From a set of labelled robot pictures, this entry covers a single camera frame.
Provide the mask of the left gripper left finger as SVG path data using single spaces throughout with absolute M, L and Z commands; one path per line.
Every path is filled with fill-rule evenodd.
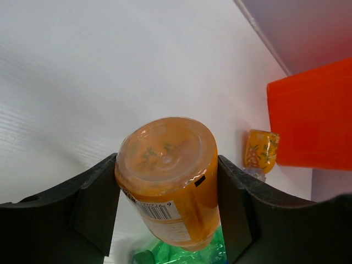
M 1 263 L 103 263 L 120 193 L 116 156 L 18 203 L 1 204 Z

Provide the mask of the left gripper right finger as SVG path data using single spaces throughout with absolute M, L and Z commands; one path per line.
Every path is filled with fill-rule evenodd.
M 218 204 L 229 263 L 351 263 L 351 195 L 313 202 L 218 157 Z

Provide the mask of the green plastic bottle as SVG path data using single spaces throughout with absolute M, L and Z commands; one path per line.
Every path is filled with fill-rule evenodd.
M 191 264 L 228 263 L 221 225 L 217 228 L 211 242 L 200 251 L 186 251 L 159 241 L 150 250 L 137 252 L 131 258 L 132 264 Z

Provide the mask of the orange bottle with barcode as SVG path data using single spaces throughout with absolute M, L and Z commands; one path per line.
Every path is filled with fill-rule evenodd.
M 201 122 L 152 121 L 131 133 L 116 157 L 115 178 L 149 231 L 188 251 L 204 249 L 220 224 L 218 151 Z

